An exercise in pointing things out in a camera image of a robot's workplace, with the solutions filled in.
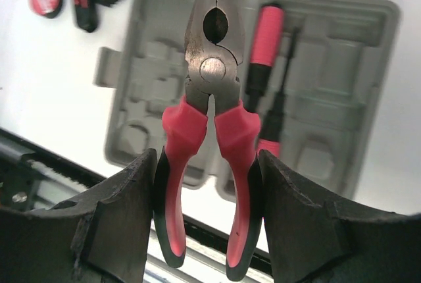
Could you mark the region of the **grey plastic tool case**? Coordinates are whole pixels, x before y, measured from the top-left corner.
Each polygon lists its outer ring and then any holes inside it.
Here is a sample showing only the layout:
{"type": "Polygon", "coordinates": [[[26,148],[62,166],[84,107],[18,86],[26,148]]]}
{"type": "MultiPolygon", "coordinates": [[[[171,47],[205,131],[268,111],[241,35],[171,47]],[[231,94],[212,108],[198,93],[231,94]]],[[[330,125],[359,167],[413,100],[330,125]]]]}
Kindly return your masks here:
{"type": "MultiPolygon", "coordinates": [[[[239,0],[245,106],[260,146],[290,168],[352,197],[400,10],[388,0],[239,0]]],[[[97,85],[115,90],[105,157],[127,165],[161,150],[161,116],[184,93],[184,32],[193,0],[133,0],[121,51],[102,48],[97,85]]]]}

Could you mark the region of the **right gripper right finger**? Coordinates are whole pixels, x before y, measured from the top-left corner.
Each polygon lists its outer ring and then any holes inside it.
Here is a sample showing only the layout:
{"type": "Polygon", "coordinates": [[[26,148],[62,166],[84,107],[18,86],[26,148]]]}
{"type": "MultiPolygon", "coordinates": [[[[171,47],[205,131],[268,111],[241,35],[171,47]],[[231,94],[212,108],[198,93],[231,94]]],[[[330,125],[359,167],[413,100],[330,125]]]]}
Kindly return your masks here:
{"type": "Polygon", "coordinates": [[[259,163],[275,282],[420,281],[420,215],[341,197],[267,151],[259,163]]]}

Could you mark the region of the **red black screwdriver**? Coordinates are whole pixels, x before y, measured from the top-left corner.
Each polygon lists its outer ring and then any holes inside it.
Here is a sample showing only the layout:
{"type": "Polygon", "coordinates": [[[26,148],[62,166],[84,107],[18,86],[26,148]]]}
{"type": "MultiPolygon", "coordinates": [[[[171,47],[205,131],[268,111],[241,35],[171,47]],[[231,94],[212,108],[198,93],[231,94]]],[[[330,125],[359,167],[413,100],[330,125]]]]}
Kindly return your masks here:
{"type": "Polygon", "coordinates": [[[265,95],[278,56],[284,30],[285,11],[277,3],[261,6],[249,56],[245,85],[245,108],[254,113],[265,95]]]}
{"type": "Polygon", "coordinates": [[[294,58],[298,35],[301,29],[294,27],[291,34],[291,41],[284,65],[284,74],[278,91],[276,92],[272,105],[264,116],[263,125],[260,130],[257,142],[257,153],[261,150],[271,152],[275,157],[279,157],[282,148],[280,137],[284,127],[284,105],[285,105],[285,85],[289,74],[290,64],[294,58]]]}

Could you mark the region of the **red handled pliers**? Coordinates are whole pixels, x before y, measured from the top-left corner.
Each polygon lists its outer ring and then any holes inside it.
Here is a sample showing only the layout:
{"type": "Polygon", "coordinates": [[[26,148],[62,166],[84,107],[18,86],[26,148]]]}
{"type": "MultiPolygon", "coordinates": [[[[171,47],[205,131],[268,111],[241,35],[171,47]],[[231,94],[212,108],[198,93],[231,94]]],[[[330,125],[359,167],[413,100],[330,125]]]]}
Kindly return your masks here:
{"type": "Polygon", "coordinates": [[[235,187],[234,221],[226,250],[226,276],[244,279],[259,239],[263,184],[256,140],[260,118],[241,99],[237,71],[245,36],[238,0],[194,0],[185,32],[187,76],[180,102],[162,115],[166,141],[153,181],[153,220],[166,263],[183,265],[186,230],[181,192],[189,160],[210,123],[235,187]]]}

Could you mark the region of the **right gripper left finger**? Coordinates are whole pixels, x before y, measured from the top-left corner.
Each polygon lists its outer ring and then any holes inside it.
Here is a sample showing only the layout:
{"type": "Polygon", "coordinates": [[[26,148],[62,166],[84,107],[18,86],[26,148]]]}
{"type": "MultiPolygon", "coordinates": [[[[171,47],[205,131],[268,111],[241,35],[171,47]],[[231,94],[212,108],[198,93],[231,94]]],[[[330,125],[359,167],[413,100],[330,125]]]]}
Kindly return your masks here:
{"type": "Polygon", "coordinates": [[[1,210],[2,282],[141,282],[157,154],[53,208],[1,210]]]}

